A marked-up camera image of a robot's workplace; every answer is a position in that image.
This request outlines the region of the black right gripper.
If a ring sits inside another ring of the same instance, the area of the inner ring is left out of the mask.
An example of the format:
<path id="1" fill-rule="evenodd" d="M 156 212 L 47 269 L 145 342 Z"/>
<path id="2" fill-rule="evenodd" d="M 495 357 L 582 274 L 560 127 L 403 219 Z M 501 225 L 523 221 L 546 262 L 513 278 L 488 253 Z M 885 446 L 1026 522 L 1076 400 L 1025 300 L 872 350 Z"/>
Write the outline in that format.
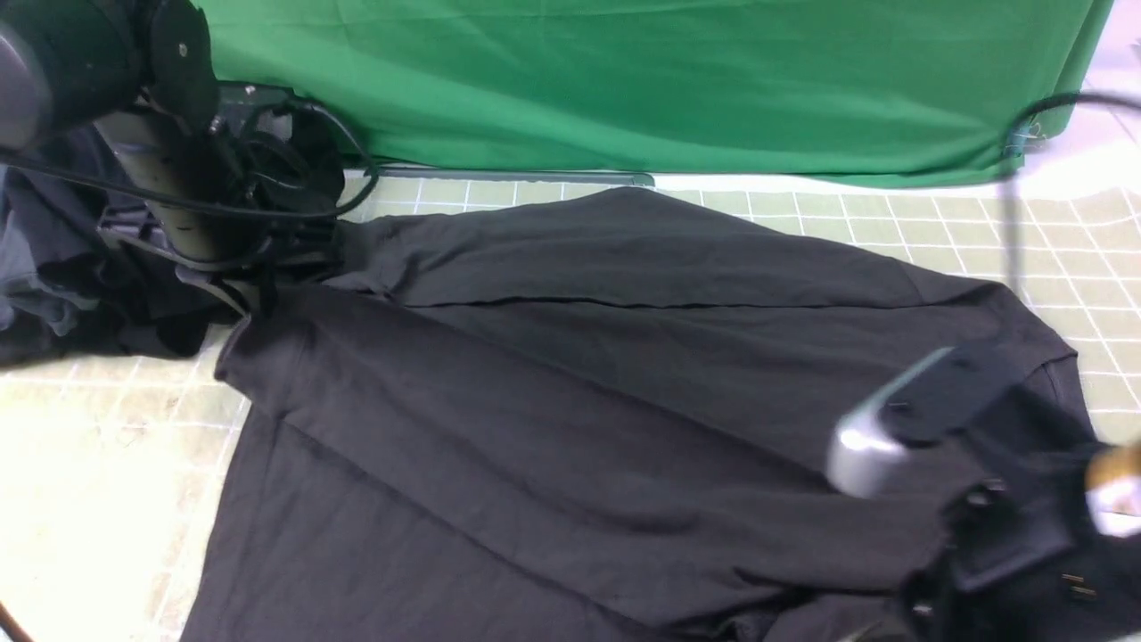
<path id="1" fill-rule="evenodd" d="M 1117 641 L 1138 633 L 1138 447 L 1050 457 L 1015 504 L 981 485 L 900 590 L 908 641 Z"/>

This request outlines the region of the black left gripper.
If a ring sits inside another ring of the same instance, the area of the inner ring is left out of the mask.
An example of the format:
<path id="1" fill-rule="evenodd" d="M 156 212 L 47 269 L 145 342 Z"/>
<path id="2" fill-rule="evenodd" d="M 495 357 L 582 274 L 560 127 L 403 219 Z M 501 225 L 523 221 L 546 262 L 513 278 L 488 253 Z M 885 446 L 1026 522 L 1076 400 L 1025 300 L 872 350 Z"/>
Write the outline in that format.
<path id="1" fill-rule="evenodd" d="M 126 245 L 173 265 L 176 281 L 207 292 L 241 316 L 275 301 L 274 268 L 335 268 L 343 239 L 335 208 L 345 190 L 342 122 L 286 86 L 222 82 L 216 117 L 242 170 L 236 208 L 252 218 L 221 219 L 228 231 L 192 227 L 99 227 L 111 247 Z"/>

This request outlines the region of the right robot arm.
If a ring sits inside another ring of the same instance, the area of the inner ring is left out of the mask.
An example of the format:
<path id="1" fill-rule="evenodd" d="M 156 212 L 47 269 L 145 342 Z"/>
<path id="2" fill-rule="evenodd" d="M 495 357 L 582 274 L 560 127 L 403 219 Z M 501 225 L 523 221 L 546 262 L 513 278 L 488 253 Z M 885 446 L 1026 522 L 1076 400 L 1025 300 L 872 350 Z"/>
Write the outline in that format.
<path id="1" fill-rule="evenodd" d="M 872 498 L 916 452 L 950 441 L 985 476 L 946 504 L 939 553 L 895 593 L 900 637 L 1136 635 L 1136 444 L 1101 442 L 1023 383 L 995 347 L 947 347 L 839 420 L 828 480 Z"/>

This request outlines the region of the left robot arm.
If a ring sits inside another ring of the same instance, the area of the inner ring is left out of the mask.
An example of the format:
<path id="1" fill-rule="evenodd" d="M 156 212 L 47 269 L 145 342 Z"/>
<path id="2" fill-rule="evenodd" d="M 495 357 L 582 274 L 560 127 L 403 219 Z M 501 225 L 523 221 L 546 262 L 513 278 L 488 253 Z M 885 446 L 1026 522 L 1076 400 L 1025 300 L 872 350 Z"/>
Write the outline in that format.
<path id="1" fill-rule="evenodd" d="M 221 81 L 189 1 L 8 1 L 3 163 L 121 193 L 111 247 L 171 261 L 237 312 L 341 268 L 348 125 L 288 86 Z"/>

